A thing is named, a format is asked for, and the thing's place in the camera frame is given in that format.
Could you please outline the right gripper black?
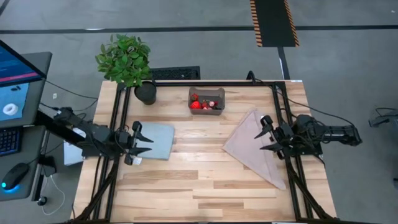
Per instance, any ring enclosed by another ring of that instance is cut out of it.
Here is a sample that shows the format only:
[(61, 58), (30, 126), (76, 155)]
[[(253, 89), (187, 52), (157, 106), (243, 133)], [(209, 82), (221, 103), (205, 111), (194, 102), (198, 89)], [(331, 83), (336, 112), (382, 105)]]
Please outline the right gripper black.
[[(274, 129), (273, 120), (269, 115), (265, 115), (260, 120), (262, 124), (261, 132), (255, 137), (255, 139), (269, 133)], [(279, 159), (285, 159), (284, 148), (290, 147), (292, 145), (292, 139), (294, 137), (294, 132), (288, 124), (281, 124), (274, 130), (274, 137), (276, 143), (263, 146), (261, 150), (272, 151), (277, 154)]]

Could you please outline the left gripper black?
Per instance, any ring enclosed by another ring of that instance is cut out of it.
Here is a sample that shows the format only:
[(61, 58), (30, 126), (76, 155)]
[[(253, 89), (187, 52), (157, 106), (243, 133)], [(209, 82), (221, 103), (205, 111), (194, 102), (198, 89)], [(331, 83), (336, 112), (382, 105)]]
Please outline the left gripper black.
[[(142, 135), (142, 124), (139, 121), (133, 122), (132, 130), (136, 139), (143, 142), (153, 142), (153, 140)], [(140, 165), (142, 158), (138, 155), (143, 152), (151, 151), (150, 148), (136, 148), (134, 137), (126, 131), (118, 132), (118, 146), (121, 148), (122, 152), (126, 153), (124, 163), (127, 165)]]

